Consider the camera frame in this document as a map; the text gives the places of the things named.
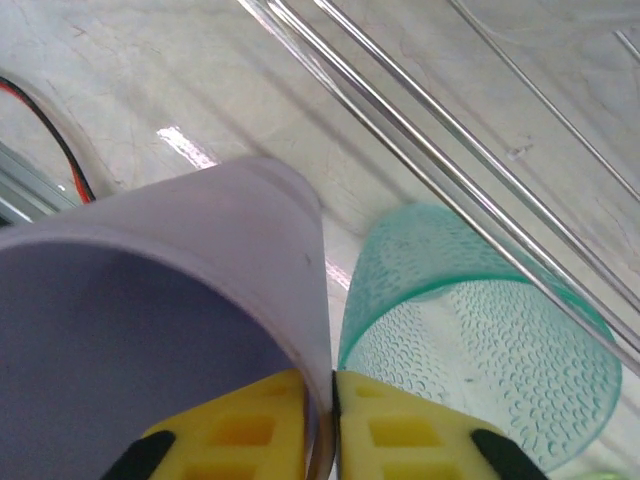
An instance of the textured plastic cup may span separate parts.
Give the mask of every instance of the textured plastic cup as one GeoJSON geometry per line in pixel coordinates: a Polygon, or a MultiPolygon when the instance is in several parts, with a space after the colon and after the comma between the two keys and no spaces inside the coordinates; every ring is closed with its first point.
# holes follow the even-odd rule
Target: textured plastic cup
{"type": "Polygon", "coordinates": [[[470,227],[421,204],[387,216],[367,238],[339,368],[491,422],[547,471],[598,435],[622,382],[619,361],[470,227]]]}
{"type": "Polygon", "coordinates": [[[461,0],[490,33],[527,46],[549,46],[640,22],[637,0],[461,0]]]}
{"type": "Polygon", "coordinates": [[[156,422],[292,366],[309,476],[328,474],[320,207],[289,167],[230,162],[3,229],[0,270],[2,478],[100,478],[156,422]]]}

